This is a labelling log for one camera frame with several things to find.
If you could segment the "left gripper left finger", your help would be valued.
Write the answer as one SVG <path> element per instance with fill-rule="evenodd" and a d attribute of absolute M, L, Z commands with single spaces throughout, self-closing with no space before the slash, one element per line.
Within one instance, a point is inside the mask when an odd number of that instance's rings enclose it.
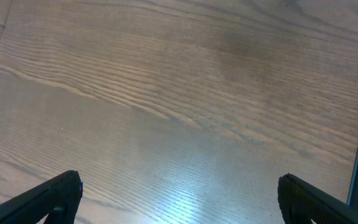
<path fill-rule="evenodd" d="M 68 170 L 0 204 L 0 224 L 73 224 L 83 196 L 83 183 L 75 170 Z"/>

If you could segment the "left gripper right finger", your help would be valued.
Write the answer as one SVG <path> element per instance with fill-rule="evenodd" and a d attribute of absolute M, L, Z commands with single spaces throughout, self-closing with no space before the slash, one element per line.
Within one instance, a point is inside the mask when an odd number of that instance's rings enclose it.
<path fill-rule="evenodd" d="M 277 190 L 285 224 L 358 224 L 357 210 L 295 175 L 281 176 Z"/>

